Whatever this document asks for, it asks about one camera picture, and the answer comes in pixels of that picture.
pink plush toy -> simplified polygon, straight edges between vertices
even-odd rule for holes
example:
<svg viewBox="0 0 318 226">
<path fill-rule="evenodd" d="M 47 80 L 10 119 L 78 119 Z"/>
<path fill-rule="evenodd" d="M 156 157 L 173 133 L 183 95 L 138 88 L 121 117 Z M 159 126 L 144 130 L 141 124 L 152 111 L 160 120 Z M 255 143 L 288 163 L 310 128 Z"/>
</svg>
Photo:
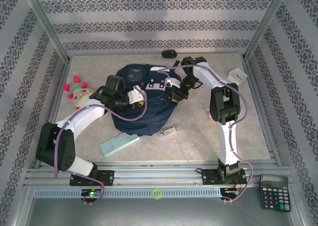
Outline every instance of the pink plush toy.
<svg viewBox="0 0 318 226">
<path fill-rule="evenodd" d="M 73 77 L 73 82 L 71 84 L 64 84 L 63 89 L 70 92 L 68 95 L 69 99 L 73 100 L 73 104 L 79 109 L 87 101 L 89 96 L 93 94 L 93 90 L 87 88 L 88 84 L 86 82 L 82 83 L 79 76 Z"/>
</svg>

green ring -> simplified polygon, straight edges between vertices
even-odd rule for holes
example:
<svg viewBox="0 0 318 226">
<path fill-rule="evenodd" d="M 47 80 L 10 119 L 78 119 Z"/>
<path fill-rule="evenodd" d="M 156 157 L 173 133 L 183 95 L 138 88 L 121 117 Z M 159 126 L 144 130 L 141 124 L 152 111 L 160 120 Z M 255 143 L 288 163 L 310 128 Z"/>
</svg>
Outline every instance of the green ring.
<svg viewBox="0 0 318 226">
<path fill-rule="evenodd" d="M 161 189 L 159 189 L 159 188 L 155 188 L 154 190 L 153 190 L 153 198 L 155 199 L 155 200 L 158 200 L 158 199 L 160 199 L 162 197 L 162 190 Z"/>
</svg>

blue backpack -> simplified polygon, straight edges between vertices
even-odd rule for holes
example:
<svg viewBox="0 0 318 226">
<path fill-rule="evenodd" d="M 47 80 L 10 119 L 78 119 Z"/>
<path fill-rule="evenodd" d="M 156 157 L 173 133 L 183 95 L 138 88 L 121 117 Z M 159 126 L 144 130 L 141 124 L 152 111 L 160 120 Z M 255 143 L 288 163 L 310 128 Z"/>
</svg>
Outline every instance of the blue backpack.
<svg viewBox="0 0 318 226">
<path fill-rule="evenodd" d="M 146 92 L 148 104 L 144 116 L 137 121 L 127 122 L 112 115 L 115 128 L 119 131 L 130 135 L 151 136 L 165 125 L 177 106 L 176 103 L 171 101 L 174 86 L 165 87 L 164 80 L 167 76 L 153 71 L 156 69 L 153 67 L 163 66 L 131 64 L 117 72 L 116 75 L 122 77 L 125 81 L 125 92 L 133 90 L 133 87 L 138 85 Z M 181 77 L 174 70 L 170 70 L 167 73 L 170 77 L 181 81 Z M 114 112 L 125 118 L 136 118 L 143 110 L 143 106 L 133 110 L 127 107 L 116 107 Z"/>
</svg>

patterned wallpaper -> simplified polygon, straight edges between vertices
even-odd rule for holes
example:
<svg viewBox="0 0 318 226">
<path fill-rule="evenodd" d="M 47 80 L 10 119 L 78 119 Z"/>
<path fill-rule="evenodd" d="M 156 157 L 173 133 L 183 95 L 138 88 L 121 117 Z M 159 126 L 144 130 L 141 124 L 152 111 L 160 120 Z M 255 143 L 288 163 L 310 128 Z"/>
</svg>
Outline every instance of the patterned wallpaper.
<svg viewBox="0 0 318 226">
<path fill-rule="evenodd" d="M 283 0 L 249 60 L 309 225 L 318 225 L 318 0 Z"/>
<path fill-rule="evenodd" d="M 0 0 L 0 226 L 10 223 L 64 63 L 27 0 Z"/>
<path fill-rule="evenodd" d="M 40 0 L 72 55 L 243 54 L 271 0 Z"/>
</svg>

calculator keypad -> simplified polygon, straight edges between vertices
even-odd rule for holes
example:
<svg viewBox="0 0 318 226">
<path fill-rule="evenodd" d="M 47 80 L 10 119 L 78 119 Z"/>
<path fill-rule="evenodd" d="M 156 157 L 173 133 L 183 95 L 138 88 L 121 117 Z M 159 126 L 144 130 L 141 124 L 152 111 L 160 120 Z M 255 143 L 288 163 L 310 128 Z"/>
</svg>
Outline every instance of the calculator keypad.
<svg viewBox="0 0 318 226">
<path fill-rule="evenodd" d="M 288 190 L 261 187 L 263 208 L 280 212 L 290 212 Z"/>
</svg>

